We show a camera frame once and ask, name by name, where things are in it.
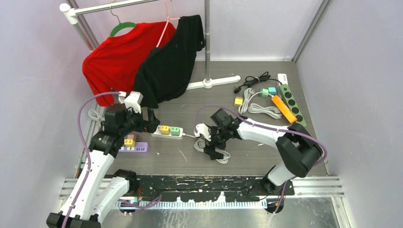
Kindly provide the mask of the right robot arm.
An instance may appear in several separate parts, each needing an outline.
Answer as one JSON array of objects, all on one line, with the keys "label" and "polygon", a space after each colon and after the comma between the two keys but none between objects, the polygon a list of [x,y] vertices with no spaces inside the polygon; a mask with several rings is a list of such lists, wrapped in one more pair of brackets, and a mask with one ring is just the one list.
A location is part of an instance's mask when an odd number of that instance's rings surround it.
[{"label": "right robot arm", "polygon": [[304,178],[323,158],[325,148],[298,123],[275,126],[254,121],[245,116],[229,115],[224,108],[216,111],[211,119],[214,126],[199,123],[194,127],[196,137],[203,137],[212,147],[225,148],[230,139],[249,140],[275,148],[282,159],[264,177],[264,189],[276,195],[283,184],[294,178]]}]

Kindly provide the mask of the orange power strip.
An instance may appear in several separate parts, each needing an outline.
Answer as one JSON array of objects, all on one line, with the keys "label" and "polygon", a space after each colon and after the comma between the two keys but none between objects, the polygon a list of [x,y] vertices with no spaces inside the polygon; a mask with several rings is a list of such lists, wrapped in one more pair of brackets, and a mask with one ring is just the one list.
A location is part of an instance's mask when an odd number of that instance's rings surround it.
[{"label": "orange power strip", "polygon": [[286,106],[286,104],[282,101],[282,99],[278,95],[274,95],[271,98],[272,102],[276,105],[276,107],[281,111],[284,117],[288,120],[289,123],[294,123],[297,121],[297,118],[291,112],[291,110]]}]

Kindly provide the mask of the purple power strip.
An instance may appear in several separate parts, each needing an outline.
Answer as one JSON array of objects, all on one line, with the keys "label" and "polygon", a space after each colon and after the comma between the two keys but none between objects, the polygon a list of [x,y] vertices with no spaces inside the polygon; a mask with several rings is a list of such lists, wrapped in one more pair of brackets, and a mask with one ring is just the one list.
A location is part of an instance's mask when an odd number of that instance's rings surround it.
[{"label": "purple power strip", "polygon": [[147,142],[137,142],[134,147],[122,146],[119,153],[147,153],[147,151]]}]

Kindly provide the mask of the yellow plug adapter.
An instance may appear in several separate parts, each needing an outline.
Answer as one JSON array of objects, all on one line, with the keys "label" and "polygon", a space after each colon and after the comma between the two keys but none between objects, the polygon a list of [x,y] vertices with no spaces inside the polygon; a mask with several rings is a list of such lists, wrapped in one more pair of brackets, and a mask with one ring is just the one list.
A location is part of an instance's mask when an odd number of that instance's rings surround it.
[{"label": "yellow plug adapter", "polygon": [[241,106],[242,104],[243,104],[243,98],[242,97],[235,97],[234,105],[235,106]]}]

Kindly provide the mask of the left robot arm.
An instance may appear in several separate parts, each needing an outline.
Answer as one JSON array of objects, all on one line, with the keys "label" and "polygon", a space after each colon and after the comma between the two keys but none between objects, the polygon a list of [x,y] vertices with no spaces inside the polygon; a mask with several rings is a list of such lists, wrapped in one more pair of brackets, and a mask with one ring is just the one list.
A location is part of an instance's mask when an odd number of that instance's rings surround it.
[{"label": "left robot arm", "polygon": [[138,192],[139,183],[134,171],[119,169],[107,187],[99,191],[103,178],[114,162],[124,139],[133,132],[154,133],[160,124],[152,108],[148,119],[141,111],[113,104],[105,110],[102,130],[86,145],[87,161],[65,204],[58,213],[50,213],[46,224],[50,228],[99,228],[118,200]]}]

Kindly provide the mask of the green power strip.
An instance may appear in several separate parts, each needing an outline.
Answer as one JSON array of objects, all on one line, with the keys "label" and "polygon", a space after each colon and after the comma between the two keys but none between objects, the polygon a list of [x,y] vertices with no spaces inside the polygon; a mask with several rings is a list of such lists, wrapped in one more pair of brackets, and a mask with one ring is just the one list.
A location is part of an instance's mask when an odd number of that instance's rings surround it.
[{"label": "green power strip", "polygon": [[281,84],[278,87],[278,92],[282,101],[286,104],[292,114],[296,117],[296,122],[301,124],[303,127],[307,126],[305,118],[303,117],[300,108],[298,107],[296,100],[288,86],[288,84]]}]

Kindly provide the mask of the brown plug adapter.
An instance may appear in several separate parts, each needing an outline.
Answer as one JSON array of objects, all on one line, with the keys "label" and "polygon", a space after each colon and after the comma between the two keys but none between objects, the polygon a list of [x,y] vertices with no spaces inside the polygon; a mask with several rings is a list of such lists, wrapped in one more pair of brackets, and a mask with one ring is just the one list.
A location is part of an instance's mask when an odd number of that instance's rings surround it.
[{"label": "brown plug adapter", "polygon": [[129,134],[129,135],[126,136],[126,139],[136,141],[137,135],[136,134]]}]

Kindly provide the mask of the white power strip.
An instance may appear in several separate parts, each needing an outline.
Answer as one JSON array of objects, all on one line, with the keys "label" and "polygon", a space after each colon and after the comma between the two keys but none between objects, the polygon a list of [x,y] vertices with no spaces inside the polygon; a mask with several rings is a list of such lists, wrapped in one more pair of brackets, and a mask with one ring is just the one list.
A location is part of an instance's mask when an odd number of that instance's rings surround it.
[{"label": "white power strip", "polygon": [[277,75],[278,85],[287,85],[288,84],[288,77],[286,74],[279,73]]},{"label": "white power strip", "polygon": [[182,139],[183,136],[183,128],[180,128],[181,130],[181,135],[180,136],[172,136],[171,134],[169,135],[163,135],[160,133],[160,125],[157,127],[157,130],[155,131],[155,133],[152,133],[151,136],[153,137],[161,137],[161,138],[169,138],[169,139]]}]

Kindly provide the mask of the green plug adapter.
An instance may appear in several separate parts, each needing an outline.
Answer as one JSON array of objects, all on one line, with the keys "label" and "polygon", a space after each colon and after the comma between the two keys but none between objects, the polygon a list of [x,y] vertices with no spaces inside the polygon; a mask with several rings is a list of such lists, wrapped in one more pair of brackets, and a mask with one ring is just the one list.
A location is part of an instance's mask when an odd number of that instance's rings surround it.
[{"label": "green plug adapter", "polygon": [[261,88],[259,91],[259,96],[260,97],[268,97],[269,96],[269,90],[265,88]]}]

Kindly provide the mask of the teal plug adapter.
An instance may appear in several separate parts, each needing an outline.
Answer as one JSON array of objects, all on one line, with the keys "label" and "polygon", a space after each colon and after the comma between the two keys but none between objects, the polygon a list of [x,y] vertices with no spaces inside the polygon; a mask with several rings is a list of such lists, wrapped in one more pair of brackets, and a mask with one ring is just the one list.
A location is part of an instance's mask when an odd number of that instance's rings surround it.
[{"label": "teal plug adapter", "polygon": [[268,92],[271,95],[277,95],[278,94],[278,91],[277,91],[277,89],[275,87],[269,87]]}]

